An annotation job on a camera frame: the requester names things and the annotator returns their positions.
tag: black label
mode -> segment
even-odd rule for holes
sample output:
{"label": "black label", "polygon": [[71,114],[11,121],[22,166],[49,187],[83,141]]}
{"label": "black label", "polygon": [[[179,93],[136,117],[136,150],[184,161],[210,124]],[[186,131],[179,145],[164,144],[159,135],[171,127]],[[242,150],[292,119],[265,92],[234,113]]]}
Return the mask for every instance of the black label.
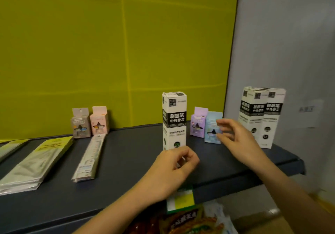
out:
{"label": "black label", "polygon": [[250,104],[245,101],[241,101],[240,112],[247,116],[262,116],[264,115],[264,108],[266,104]]}
{"label": "black label", "polygon": [[264,114],[280,115],[282,106],[282,103],[267,103],[265,106]]}
{"label": "black label", "polygon": [[186,126],[186,111],[166,113],[163,110],[163,123],[167,128]]}
{"label": "black label", "polygon": [[169,99],[169,106],[173,107],[173,106],[177,106],[177,99]]}

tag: hand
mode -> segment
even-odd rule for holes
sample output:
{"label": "hand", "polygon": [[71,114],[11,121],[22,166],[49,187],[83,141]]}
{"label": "hand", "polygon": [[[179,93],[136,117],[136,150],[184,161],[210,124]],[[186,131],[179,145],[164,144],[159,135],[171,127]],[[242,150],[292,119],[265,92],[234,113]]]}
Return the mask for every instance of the hand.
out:
{"label": "hand", "polygon": [[164,200],[182,185],[198,163],[199,157],[187,146],[164,150],[135,189],[144,192],[148,205]]}
{"label": "hand", "polygon": [[241,163],[247,165],[255,172],[272,163],[258,146],[251,132],[239,122],[222,118],[217,119],[216,123],[220,126],[220,130],[223,131],[222,134],[217,133],[216,136]]}

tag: right hand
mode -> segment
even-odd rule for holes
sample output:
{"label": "right hand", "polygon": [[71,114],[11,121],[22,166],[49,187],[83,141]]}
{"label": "right hand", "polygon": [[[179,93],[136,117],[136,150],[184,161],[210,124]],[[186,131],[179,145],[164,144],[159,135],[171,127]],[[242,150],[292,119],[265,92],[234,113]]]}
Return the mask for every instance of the right hand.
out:
{"label": "right hand", "polygon": [[233,119],[217,119],[222,134],[216,136],[226,145],[232,155],[251,170],[258,172],[260,168],[272,164],[263,150],[258,146],[251,132]]}

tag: white wall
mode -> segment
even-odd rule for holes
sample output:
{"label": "white wall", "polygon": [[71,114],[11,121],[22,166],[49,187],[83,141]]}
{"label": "white wall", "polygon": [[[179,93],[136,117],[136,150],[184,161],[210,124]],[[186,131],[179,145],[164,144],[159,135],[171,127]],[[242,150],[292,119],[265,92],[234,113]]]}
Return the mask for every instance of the white wall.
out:
{"label": "white wall", "polygon": [[[287,89],[275,143],[305,161],[294,179],[316,192],[335,134],[335,0],[239,0],[225,117],[238,117],[244,86]],[[297,99],[324,99],[319,127],[290,129]],[[275,206],[264,186],[221,201],[232,218]]]}

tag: purple box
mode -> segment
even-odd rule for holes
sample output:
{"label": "purple box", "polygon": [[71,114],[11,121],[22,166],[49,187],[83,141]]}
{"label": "purple box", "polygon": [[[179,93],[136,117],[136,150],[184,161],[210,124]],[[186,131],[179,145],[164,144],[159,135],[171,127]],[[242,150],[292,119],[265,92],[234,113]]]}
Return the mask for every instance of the purple box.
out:
{"label": "purple box", "polygon": [[191,131],[190,134],[200,138],[205,134],[205,122],[208,113],[208,108],[195,107],[194,114],[191,116]]}

